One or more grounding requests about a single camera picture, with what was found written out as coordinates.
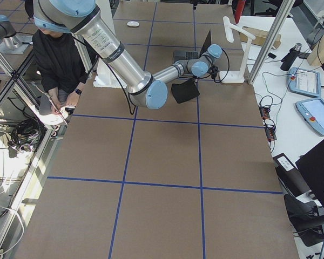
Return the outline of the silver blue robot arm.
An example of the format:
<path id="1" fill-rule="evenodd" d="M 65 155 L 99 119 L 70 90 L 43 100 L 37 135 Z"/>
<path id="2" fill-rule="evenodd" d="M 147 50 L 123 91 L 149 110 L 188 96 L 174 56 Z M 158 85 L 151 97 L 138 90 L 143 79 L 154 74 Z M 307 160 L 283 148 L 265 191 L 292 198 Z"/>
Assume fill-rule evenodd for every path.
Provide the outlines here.
<path id="1" fill-rule="evenodd" d="M 32 36 L 20 35 L 5 15 L 0 15 L 0 52 L 23 54 L 32 45 Z"/>
<path id="2" fill-rule="evenodd" d="M 100 15 L 95 1 L 34 1 L 35 25 L 41 29 L 73 33 L 82 36 L 127 84 L 127 92 L 133 104 L 149 109 L 159 109 L 166 103 L 166 84 L 192 74 L 204 76 L 222 55 L 222 48 L 211 44 L 197 59 L 179 60 L 171 66 L 150 74 L 143 71 L 125 50 Z"/>

